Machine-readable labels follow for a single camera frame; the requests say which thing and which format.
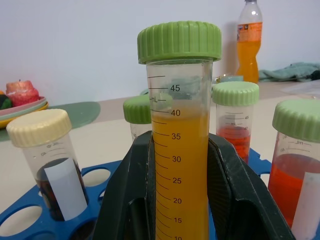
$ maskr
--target dark liquid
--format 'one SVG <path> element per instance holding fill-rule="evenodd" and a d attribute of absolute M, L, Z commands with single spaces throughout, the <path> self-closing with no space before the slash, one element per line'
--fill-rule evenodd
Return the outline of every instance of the dark liquid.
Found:
<path fill-rule="evenodd" d="M 59 158 L 57 160 L 51 161 L 44 165 L 40 170 L 37 172 L 36 177 L 37 179 L 35 180 L 38 187 L 40 188 L 43 200 L 45 202 L 45 205 L 49 208 L 49 212 L 51 217 L 56 220 L 56 221 L 65 221 L 64 216 L 61 212 L 61 209 L 59 207 L 59 204 L 57 202 L 57 199 L 55 197 L 54 191 L 52 190 L 52 187 L 50 185 L 50 182 L 48 181 L 47 174 L 45 172 L 46 168 L 50 168 L 56 165 L 59 165 L 66 161 L 68 158 Z M 81 177 L 81 172 L 77 164 L 74 164 L 81 187 L 82 191 L 86 200 L 86 203 L 88 204 L 88 196 L 86 193 L 85 185 L 83 182 L 83 179 Z M 85 225 L 81 226 L 70 238 L 70 240 L 86 240 L 92 230 L 94 228 L 94 223 L 89 222 L 86 223 Z"/>
<path fill-rule="evenodd" d="M 268 189 L 291 227 L 305 172 L 320 173 L 320 162 L 308 156 L 283 154 L 272 161 Z"/>
<path fill-rule="evenodd" d="M 230 142 L 239 157 L 248 164 L 251 135 L 247 129 L 239 126 L 227 126 L 219 129 L 217 135 Z"/>

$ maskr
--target white table surface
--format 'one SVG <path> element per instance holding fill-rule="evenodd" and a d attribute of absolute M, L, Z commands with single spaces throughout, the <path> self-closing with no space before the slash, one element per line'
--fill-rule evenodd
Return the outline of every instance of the white table surface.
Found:
<path fill-rule="evenodd" d="M 294 95 L 274 97 L 276 88 L 272 86 L 275 87 L 273 83 L 269 83 L 266 87 L 272 97 L 264 97 L 254 107 L 251 134 L 251 147 L 261 154 L 261 159 L 269 161 L 272 160 L 277 134 L 272 127 L 276 104 L 283 100 L 299 98 Z M 216 132 L 215 113 L 216 108 L 213 105 L 210 113 L 211 133 Z M 70 132 L 70 137 L 81 168 L 122 160 L 132 144 L 130 126 L 124 119 L 96 122 L 76 128 Z M 15 148 L 10 141 L 0 142 L 0 176 L 0 213 L 2 213 L 35 185 L 22 151 Z M 263 176 L 262 179 L 267 184 L 269 176 Z M 88 179 L 89 182 L 96 180 L 92 176 Z M 30 226 L 37 219 L 37 214 L 39 215 L 39 213 L 33 215 L 25 213 L 23 220 L 18 223 L 14 222 L 13 218 L 10 219 L 10 222 L 0 227 L 0 235 Z"/>

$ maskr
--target blue tube rack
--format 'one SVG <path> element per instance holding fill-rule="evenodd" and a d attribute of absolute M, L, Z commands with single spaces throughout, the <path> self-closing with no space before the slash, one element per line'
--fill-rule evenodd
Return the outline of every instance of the blue tube rack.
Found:
<path fill-rule="evenodd" d="M 120 162 L 121 161 L 114 161 L 86 167 L 81 170 L 81 174 L 84 176 L 94 170 L 106 169 L 110 171 L 111 177 Z M 269 174 L 271 170 L 271 163 L 268 160 L 261 160 L 260 154 L 253 149 L 250 149 L 249 153 L 249 166 L 259 176 L 262 174 Z M 0 225 L 14 213 L 32 206 L 39 206 L 42 208 L 40 217 L 29 228 L 15 235 L 0 236 L 0 240 L 68 240 L 79 227 L 98 218 L 102 200 L 100 195 L 104 192 L 110 177 L 99 185 L 85 187 L 89 198 L 88 207 L 78 217 L 68 221 L 55 221 L 50 217 L 45 202 L 42 196 L 39 195 L 39 188 L 35 185 L 0 214 Z M 215 240 L 216 231 L 211 213 L 209 216 L 209 228 L 209 238 L 210 240 Z"/>

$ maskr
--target bottle label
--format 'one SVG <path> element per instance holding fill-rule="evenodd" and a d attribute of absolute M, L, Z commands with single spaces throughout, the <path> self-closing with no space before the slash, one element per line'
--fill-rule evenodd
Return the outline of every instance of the bottle label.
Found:
<path fill-rule="evenodd" d="M 44 169 L 65 221 L 87 208 L 87 201 L 72 158 Z"/>
<path fill-rule="evenodd" d="M 262 22 L 246 23 L 238 25 L 238 42 L 258 42 L 261 41 Z"/>
<path fill-rule="evenodd" d="M 297 240 L 320 239 L 319 201 L 320 174 L 306 172 L 291 229 Z"/>

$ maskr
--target table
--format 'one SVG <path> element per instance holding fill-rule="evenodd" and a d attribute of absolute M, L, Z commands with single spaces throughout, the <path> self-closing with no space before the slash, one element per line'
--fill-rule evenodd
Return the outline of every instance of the table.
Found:
<path fill-rule="evenodd" d="M 261 159 L 272 160 L 277 131 L 272 120 L 277 103 L 301 96 L 287 95 L 281 88 L 296 83 L 268 82 L 260 85 L 260 101 L 254 106 L 251 147 L 261 154 Z M 71 141 L 81 168 L 122 160 L 132 144 L 130 125 L 123 118 L 122 104 L 125 98 L 100 102 L 100 116 L 91 124 L 73 129 Z M 216 132 L 216 106 L 210 112 L 210 132 Z M 91 174 L 85 181 L 95 184 L 102 174 Z M 35 180 L 22 151 L 10 141 L 0 142 L 0 213 L 35 185 Z M 262 176 L 268 184 L 269 176 Z M 0 227 L 0 235 L 19 232 L 30 226 L 39 216 L 38 212 L 24 212 L 22 220 L 12 217 Z"/>

